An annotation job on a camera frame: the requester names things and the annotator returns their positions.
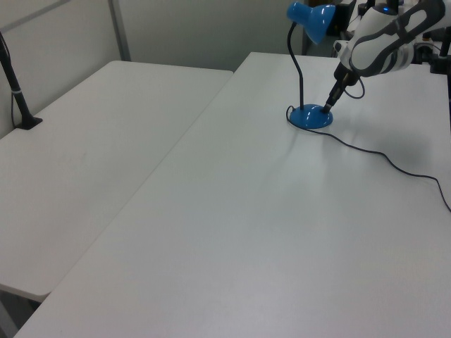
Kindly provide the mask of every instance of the black cable on table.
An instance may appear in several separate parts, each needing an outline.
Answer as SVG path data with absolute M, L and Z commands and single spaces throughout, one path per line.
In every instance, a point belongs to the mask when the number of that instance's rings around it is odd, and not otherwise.
M 350 23 L 347 24 L 347 26 L 349 27 L 349 25 L 350 25 L 351 23 L 353 23 L 359 16 L 360 16 L 360 15 L 357 14 L 357 16 L 356 16 L 355 18 L 353 18 L 353 19 L 350 21 Z
M 317 131 L 317 130 L 312 130 L 312 129 L 307 129 L 307 128 L 301 128 L 301 127 L 298 127 L 298 126 L 296 126 L 296 125 L 293 125 L 293 124 L 291 123 L 291 121 L 290 121 L 290 116 L 289 116 L 289 114 L 288 114 L 290 108 L 292 109 L 292 111 L 295 109 L 295 107 L 289 106 L 289 107 L 287 108 L 285 117 L 287 118 L 287 121 L 288 121 L 292 126 L 298 128 L 298 129 L 301 129 L 301 130 L 305 130 L 306 132 L 312 132 L 312 133 L 314 133 L 314 134 L 319 134 L 319 135 L 323 135 L 323 136 L 329 136 L 329 137 L 332 137 L 332 138 L 335 139 L 336 141 L 339 141 L 341 144 L 344 144 L 345 146 L 348 146 L 349 148 L 352 148 L 352 149 L 355 149 L 355 150 L 358 150 L 358 151 L 363 151 L 364 153 L 370 153 L 370 154 L 380 155 L 380 156 L 384 157 L 384 158 L 389 162 L 389 164 L 391 164 L 391 166 L 394 167 L 394 169 L 400 171 L 401 173 L 403 173 L 403 174 L 405 174 L 405 175 L 413 176 L 413 177 L 428 178 L 428 179 L 430 179 L 430 180 L 434 180 L 434 181 L 437 183 L 437 185 L 438 185 L 438 189 L 440 190 L 440 195 L 442 196 L 443 203 L 445 204 L 445 206 L 446 206 L 446 208 L 448 209 L 448 211 L 451 212 L 451 208 L 450 208 L 450 206 L 448 205 L 448 203 L 446 202 L 445 197 L 443 196 L 442 187 L 440 186 L 440 183 L 439 183 L 439 181 L 438 181 L 437 178 L 435 178 L 435 177 L 433 177 L 433 176 L 428 176 L 428 175 L 419 175 L 419 174 L 409 173 L 408 171 L 403 170 L 403 169 L 401 169 L 400 167 L 396 166 L 396 165 L 388 158 L 388 156 L 385 155 L 385 154 L 384 154 L 383 152 L 381 152 L 381 151 L 374 151 L 374 150 L 368 150 L 368 149 L 359 148 L 358 146 L 353 146 L 352 144 L 348 144 L 348 143 L 344 142 L 343 140 L 339 139 L 339 138 L 336 137 L 335 135 L 329 134 L 328 132 L 319 132 L 319 131 Z
M 362 86 L 362 95 L 360 95 L 360 96 L 353 96 L 350 93 L 348 93 L 345 88 L 343 88 L 343 91 L 345 92 L 345 94 L 348 95 L 351 99 L 360 100 L 365 96 L 365 93 L 366 93 L 365 85 L 360 77 L 359 77 L 359 82 L 360 82 L 360 85 Z
M 9 53 L 8 45 L 6 44 L 5 39 L 3 38 L 3 35 L 0 32 L 0 42 L 3 44 L 6 53 L 8 54 L 9 62 L 11 62 L 11 55 Z M 14 123 L 14 94 L 11 92 L 11 122 L 13 123 L 13 128 L 16 128 L 16 124 Z

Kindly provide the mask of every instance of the white table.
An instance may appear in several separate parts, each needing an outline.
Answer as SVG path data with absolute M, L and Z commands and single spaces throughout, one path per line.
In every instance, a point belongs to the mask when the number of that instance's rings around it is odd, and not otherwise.
M 338 61 L 299 62 L 322 103 Z M 446 78 L 413 65 L 365 84 L 328 130 L 449 197 Z M 290 57 L 251 54 L 17 337 L 449 337 L 436 187 L 290 127 L 296 101 Z
M 112 62 L 0 140 L 0 289 L 53 291 L 231 75 Z

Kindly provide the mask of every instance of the blue desk lamp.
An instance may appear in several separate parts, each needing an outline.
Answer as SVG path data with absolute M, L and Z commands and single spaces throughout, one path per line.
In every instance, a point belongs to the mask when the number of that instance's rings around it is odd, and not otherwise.
M 295 63 L 299 73 L 299 100 L 300 105 L 290 114 L 290 122 L 302 129 L 318 129 L 330 125 L 333 121 L 331 112 L 323 113 L 322 106 L 316 104 L 304 105 L 304 79 L 299 64 L 296 61 L 295 54 L 291 48 L 291 36 L 296 25 L 304 27 L 309 38 L 318 44 L 326 35 L 326 30 L 330 25 L 335 7 L 331 5 L 322 5 L 317 7 L 308 7 L 294 2 L 288 7 L 287 17 L 293 22 L 288 32 L 288 51 Z

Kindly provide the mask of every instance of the white wall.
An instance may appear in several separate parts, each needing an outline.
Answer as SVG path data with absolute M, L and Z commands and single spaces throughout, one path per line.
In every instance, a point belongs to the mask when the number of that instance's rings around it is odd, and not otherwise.
M 132 61 L 235 71 L 251 51 L 287 54 L 293 0 L 118 0 Z M 301 52 L 302 33 L 293 49 Z
M 71 0 L 4 38 L 33 115 L 109 61 L 120 59 L 107 0 Z M 10 95 L 0 69 L 0 138 L 12 130 Z M 15 111 L 19 122 L 17 106 Z

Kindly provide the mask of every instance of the black lamp arm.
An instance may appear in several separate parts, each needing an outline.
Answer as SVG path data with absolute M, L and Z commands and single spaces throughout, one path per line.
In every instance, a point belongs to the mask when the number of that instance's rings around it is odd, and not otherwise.
M 6 46 L 5 40 L 1 32 L 0 32 L 0 62 L 5 72 L 6 79 L 8 79 L 9 86 L 11 87 L 11 93 L 14 95 L 20 113 L 22 115 L 22 123 L 19 124 L 17 128 L 30 130 L 35 125 L 41 123 L 42 119 L 34 117 L 28 110 L 27 102 L 25 102 L 25 97 L 23 97 L 22 89 L 20 88 L 16 74 L 14 73 L 13 65 L 11 64 L 11 56 L 9 55 L 8 47 Z
M 293 30 L 295 30 L 297 26 L 297 23 L 291 24 L 290 31 L 288 32 L 288 38 L 287 38 L 287 45 L 288 45 L 288 51 L 290 52 L 291 58 L 293 59 L 293 62 L 295 63 L 297 72 L 299 73 L 299 107 L 301 110 L 304 109 L 304 78 L 302 77 L 302 71 L 299 67 L 299 63 L 297 62 L 295 58 L 295 54 L 293 53 L 293 50 L 291 48 L 291 36 L 293 34 Z

